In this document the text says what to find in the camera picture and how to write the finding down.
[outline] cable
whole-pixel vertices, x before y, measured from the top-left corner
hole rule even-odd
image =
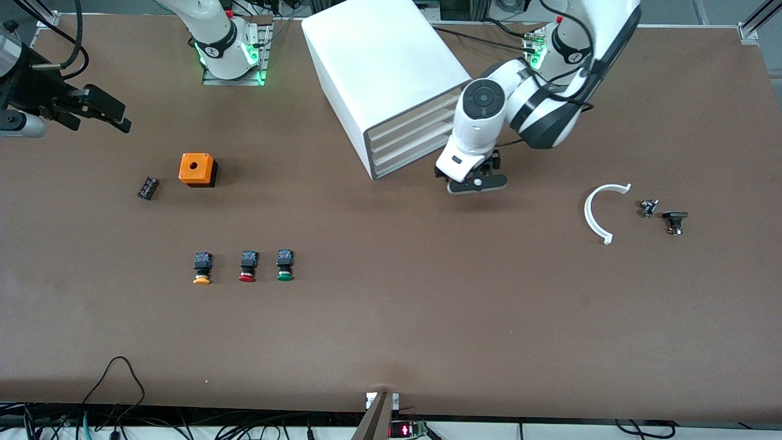
[[[188,425],[188,422],[185,421],[185,416],[182,415],[182,411],[177,406],[177,414],[179,414],[179,418],[182,419],[182,424],[184,424],[185,429],[188,430],[188,435],[190,436],[190,440],[196,440],[196,438],[193,437],[192,431],[190,431],[190,426]]]
[[[291,23],[291,20],[293,19],[293,16],[295,16],[295,15],[296,15],[296,9],[291,9],[291,13],[288,16],[288,19],[285,21],[285,24],[283,24],[282,27],[280,27],[280,30],[275,32],[274,35],[271,36],[269,41],[267,41],[266,43],[264,43],[262,45],[259,45],[258,48],[262,48],[262,47],[266,47],[266,46],[270,45],[271,42],[274,41],[274,39],[278,35],[280,35],[285,30],[286,27],[288,27],[288,25]]]
[[[535,49],[532,49],[532,48],[508,45],[508,44],[505,44],[505,43],[500,43],[498,41],[486,40],[485,38],[476,37],[474,35],[462,34],[461,32],[452,31],[451,29],[445,29],[445,28],[437,27],[437,26],[432,26],[432,28],[434,28],[435,31],[445,32],[446,34],[457,35],[458,37],[464,37],[464,38],[468,38],[470,40],[480,41],[482,43],[486,43],[487,45],[495,45],[495,46],[505,47],[505,48],[508,48],[508,49],[520,50],[522,52],[527,52],[527,53],[534,53],[535,52]]]
[[[520,143],[520,142],[524,142],[524,139],[516,139],[515,141],[499,143],[499,144],[495,145],[495,147],[497,147],[497,146],[509,146],[509,145],[514,145],[514,144]]]
[[[259,2],[258,0],[245,0],[245,2],[248,2],[250,5],[253,5],[253,8],[265,9],[275,16],[282,16],[282,14],[279,11],[275,12],[272,8],[265,6],[263,3]]]
[[[24,3],[21,2],[21,0],[13,0],[14,3],[16,3],[17,6],[19,6],[27,15],[33,17],[34,19],[40,21],[41,23],[45,24],[46,27],[54,31],[56,34],[58,34],[60,37],[65,38],[69,42],[76,44],[76,40],[73,39],[70,35],[66,34],[65,32],[61,31],[57,26],[49,23],[48,20],[46,20],[43,16],[38,14],[38,12],[34,11],[33,9],[28,8]],[[87,66],[90,64],[90,56],[87,53],[87,49],[84,48],[84,46],[81,46],[79,48],[79,52],[81,52],[81,55],[84,57],[84,62],[81,64],[81,67],[78,68],[75,72],[67,75],[63,75],[63,79],[69,80],[71,78],[75,78],[85,70],[87,70]]]
[[[33,70],[63,70],[70,67],[70,65],[76,61],[76,57],[79,55],[79,49],[81,48],[81,37],[84,33],[84,17],[81,13],[81,0],[74,0],[74,5],[76,6],[76,41],[74,42],[74,50],[70,52],[68,59],[60,64],[36,64],[32,66]]]
[[[519,37],[519,38],[521,38],[521,39],[523,39],[523,38],[524,38],[524,34],[521,34],[521,33],[515,32],[515,31],[511,31],[510,29],[508,29],[508,27],[507,27],[507,26],[505,26],[504,24],[502,24],[502,22],[501,22],[501,21],[499,21],[499,20],[495,20],[495,19],[493,19],[493,18],[491,18],[491,17],[486,17],[485,19],[483,19],[483,21],[488,21],[489,23],[494,23],[494,24],[496,24],[496,25],[497,25],[497,26],[498,26],[500,29],[502,29],[502,31],[503,31],[503,32],[505,32],[506,34],[510,34],[510,35],[513,35],[514,37]]]
[[[142,382],[136,376],[136,372],[133,371],[133,366],[131,365],[131,361],[127,360],[127,358],[125,356],[114,356],[113,358],[111,358],[111,360],[109,361],[108,365],[106,365],[106,369],[103,370],[103,374],[101,375],[100,379],[98,379],[98,383],[96,383],[95,386],[92,387],[90,392],[87,393],[87,395],[84,397],[84,399],[81,400],[81,405],[84,405],[85,403],[87,403],[87,400],[90,398],[92,393],[95,392],[96,389],[98,389],[100,384],[103,382],[103,379],[106,379],[106,375],[109,373],[109,369],[111,368],[111,365],[114,363],[114,361],[116,361],[118,359],[122,360],[123,362],[125,362],[127,364],[127,369],[130,370],[131,376],[133,377],[133,380],[135,380],[136,384],[138,385],[138,389],[142,392],[142,396],[136,403],[134,403],[132,406],[127,408],[125,411],[123,411],[122,414],[120,414],[120,416],[117,418],[117,421],[114,422],[114,431],[117,430],[117,426],[119,425],[120,420],[122,420],[122,417],[124,417],[125,414],[127,414],[128,411],[130,411],[131,409],[133,409],[136,406],[138,406],[139,404],[141,404],[141,402],[144,401],[144,397],[146,397],[146,390],[144,389],[144,385],[142,385]]]
[[[638,437],[640,437],[640,440],[645,440],[645,439],[646,439],[646,437],[649,437],[649,438],[658,438],[658,439],[660,439],[660,440],[666,440],[667,438],[672,438],[674,435],[676,435],[676,426],[674,426],[674,425],[672,425],[672,424],[670,425],[671,432],[670,432],[669,434],[666,434],[666,435],[657,435],[657,434],[649,434],[648,432],[644,432],[644,431],[642,431],[642,430],[640,429],[640,427],[638,426],[638,423],[636,423],[636,421],[635,421],[635,420],[633,420],[633,419],[627,419],[627,420],[628,420],[628,421],[630,422],[630,424],[632,424],[632,425],[633,425],[633,427],[636,429],[635,431],[630,431],[629,429],[625,429],[625,428],[624,428],[624,427],[623,427],[623,426],[622,426],[622,425],[619,423],[619,419],[614,419],[614,424],[616,424],[616,427],[617,427],[617,428],[619,428],[619,429],[620,429],[622,432],[624,432],[625,434],[630,434],[630,435],[637,435]]]
[[[242,9],[244,9],[244,10],[245,10],[245,12],[247,13],[247,15],[248,15],[248,16],[252,16],[252,15],[253,15],[253,13],[251,13],[251,12],[249,11],[249,9],[247,9],[246,7],[244,7],[244,5],[240,4],[240,3],[239,3],[239,2],[237,2],[236,0],[233,0],[233,2],[234,2],[234,5],[237,5],[238,7],[240,7],[240,8],[242,8]]]
[[[574,16],[572,16],[572,15],[570,15],[568,13],[565,13],[565,12],[562,12],[562,11],[557,11],[556,9],[550,7],[548,4],[546,4],[545,0],[540,0],[540,5],[543,6],[543,8],[546,9],[550,13],[555,13],[555,14],[563,16],[564,18],[567,18],[567,19],[575,21],[576,24],[578,24],[581,27],[581,29],[584,31],[584,34],[586,34],[586,39],[589,40],[589,55],[584,57],[584,60],[579,65],[579,68],[580,67],[584,67],[585,64],[591,63],[592,56],[594,55],[594,40],[592,39],[592,34],[589,32],[589,28],[587,28],[586,24],[584,24],[583,21],[579,20],[578,18],[576,18],[576,17],[574,17]],[[584,81],[583,85],[581,85],[581,88],[579,88],[578,92],[573,93],[572,96],[578,96],[579,94],[581,94],[581,92],[583,92],[584,89],[587,88],[587,84],[589,84],[589,81]],[[557,101],[568,101],[568,102],[571,102],[571,103],[581,103],[580,101],[578,101],[576,99],[569,98],[569,97],[566,98],[564,96],[557,96],[556,98],[553,98],[553,96],[556,96],[556,95],[552,95],[552,99],[555,99]]]
[[[92,440],[92,434],[90,434],[90,426],[87,424],[87,412],[84,412],[84,417],[81,418],[81,426],[84,428],[84,438]]]
[[[47,14],[49,14],[50,16],[54,15],[54,13],[52,13],[52,10],[47,8],[44,2],[42,2],[41,0],[35,0],[35,2],[41,5],[41,7],[44,9],[44,11],[46,11]]]
[[[506,13],[514,13],[524,6],[524,0],[494,0],[494,3]]]

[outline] black connector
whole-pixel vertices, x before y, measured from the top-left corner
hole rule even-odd
[[[432,440],[443,440],[443,438],[440,437],[436,432],[432,431],[428,425],[426,425],[426,436]]]
[[[682,220],[687,218],[689,214],[683,211],[668,211],[662,215],[662,217],[668,220],[671,226],[668,228],[668,233],[673,236],[682,235]]]

